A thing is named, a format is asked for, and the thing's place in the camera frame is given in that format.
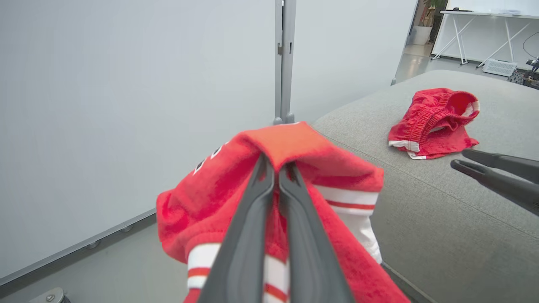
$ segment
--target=desk leg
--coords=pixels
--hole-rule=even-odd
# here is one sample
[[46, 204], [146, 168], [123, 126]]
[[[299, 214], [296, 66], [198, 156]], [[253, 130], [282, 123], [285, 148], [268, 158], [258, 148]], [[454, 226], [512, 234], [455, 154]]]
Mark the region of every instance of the desk leg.
[[[464, 27], [458, 32], [458, 34], [461, 34], [464, 32], [465, 29], [468, 28], [468, 25], [470, 25], [470, 23], [476, 18], [477, 16], [474, 16], [470, 21], [468, 21], [468, 23], [466, 23], [466, 25], [464, 25]], [[431, 60], [435, 60], [435, 59], [438, 59], [440, 58], [440, 56], [453, 44], [453, 42], [455, 42], [455, 40], [457, 39], [457, 37], [453, 37], [453, 39], [451, 39], [451, 41], [449, 41], [449, 43], [447, 43], [446, 46], [444, 46], [443, 49], [441, 49], [440, 52], [438, 52], [436, 54], [436, 56], [432, 57]]]
[[485, 65], [485, 62], [486, 62], [488, 59], [492, 58], [492, 56], [494, 56], [495, 54], [497, 54], [497, 53], [498, 53], [498, 52], [499, 52], [499, 51], [500, 51], [506, 44], [509, 43], [509, 47], [511, 47], [511, 40], [513, 40], [513, 38], [515, 38], [516, 36], [518, 36], [518, 34], [521, 33], [523, 30], [525, 30], [525, 29], [528, 27], [528, 25], [530, 25], [530, 22], [528, 22], [528, 24], [526, 24], [526, 26], [524, 26], [520, 31], [518, 31], [518, 32], [517, 32], [516, 34], [514, 34], [511, 38], [509, 38], [509, 39], [507, 40], [507, 42], [505, 42], [502, 46], [500, 46], [499, 49], [497, 49], [495, 52], [493, 52], [490, 56], [488, 56], [487, 59], [485, 59], [485, 61], [481, 62], [481, 63], [480, 63], [478, 66], [476, 66], [475, 68], [479, 68], [479, 67]]
[[513, 56], [513, 46], [511, 45], [511, 35], [509, 34], [509, 25], [507, 25], [507, 18], [503, 19], [506, 23], [506, 31], [507, 31], [507, 43], [509, 43], [509, 52], [511, 53], [511, 62], [515, 62], [515, 57]]
[[464, 64], [467, 64], [468, 63], [468, 58], [466, 58], [466, 51], [464, 50], [464, 39], [462, 38], [462, 34], [460, 34], [460, 31], [459, 31], [459, 35], [460, 35], [460, 44], [462, 44], [462, 54], [464, 55]]
[[457, 17], [453, 15], [453, 25], [455, 25], [455, 32], [457, 33], [457, 43], [459, 44], [460, 52], [460, 65], [465, 65], [468, 61], [464, 62], [464, 56], [462, 55], [462, 47], [460, 45], [459, 28], [457, 27]]

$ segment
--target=gray cushion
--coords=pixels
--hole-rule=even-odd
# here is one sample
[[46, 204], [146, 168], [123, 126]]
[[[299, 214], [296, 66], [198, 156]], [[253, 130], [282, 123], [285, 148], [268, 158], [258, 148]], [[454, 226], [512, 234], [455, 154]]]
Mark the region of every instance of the gray cushion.
[[384, 261], [437, 302], [537, 302], [539, 217], [450, 168], [452, 154], [412, 160], [388, 132], [416, 91], [473, 93], [466, 129], [478, 150], [539, 160], [539, 91], [480, 75], [431, 71], [343, 106], [313, 127], [385, 170], [372, 218]]

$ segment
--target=white device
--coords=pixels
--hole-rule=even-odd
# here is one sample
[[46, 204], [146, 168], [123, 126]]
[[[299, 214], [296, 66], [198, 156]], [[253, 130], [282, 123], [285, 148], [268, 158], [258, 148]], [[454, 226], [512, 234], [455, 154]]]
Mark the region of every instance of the white device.
[[496, 75], [502, 75], [502, 76], [510, 76], [516, 69], [516, 62], [505, 62], [505, 61], [499, 61], [495, 59], [488, 59], [485, 62], [485, 65], [483, 65], [483, 72], [484, 73], [490, 73], [490, 74], [496, 74]]

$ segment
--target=red shorts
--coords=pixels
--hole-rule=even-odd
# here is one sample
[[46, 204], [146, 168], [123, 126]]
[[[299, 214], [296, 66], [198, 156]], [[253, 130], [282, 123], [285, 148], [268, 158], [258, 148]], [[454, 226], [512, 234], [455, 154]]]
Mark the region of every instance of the red shorts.
[[479, 114], [477, 98], [448, 88], [417, 92], [403, 119], [391, 127], [389, 146], [407, 151], [416, 160], [458, 153], [479, 142], [464, 126]]

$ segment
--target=gray floor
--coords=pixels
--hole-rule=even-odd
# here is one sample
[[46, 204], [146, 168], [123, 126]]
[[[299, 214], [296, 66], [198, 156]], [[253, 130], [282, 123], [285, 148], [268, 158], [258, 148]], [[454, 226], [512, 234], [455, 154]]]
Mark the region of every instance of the gray floor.
[[[397, 82], [430, 70], [455, 70], [482, 74], [470, 63], [404, 54]], [[186, 296], [186, 266], [163, 253], [157, 238], [155, 216], [139, 222], [127, 234], [105, 239], [93, 251], [79, 251], [27, 277], [0, 287], [0, 303], [28, 302], [62, 287], [73, 303], [180, 302]]]
[[440, 58], [431, 61], [430, 58], [426, 56], [405, 53], [400, 60], [399, 68], [397, 69], [397, 74], [395, 78], [397, 78], [397, 83], [399, 83], [406, 79], [413, 78], [419, 74], [426, 73], [428, 71], [448, 70], [507, 80], [507, 77], [483, 73], [482, 68], [476, 69], [476, 66], [477, 63], [472, 62], [461, 66], [460, 61], [458, 60]]

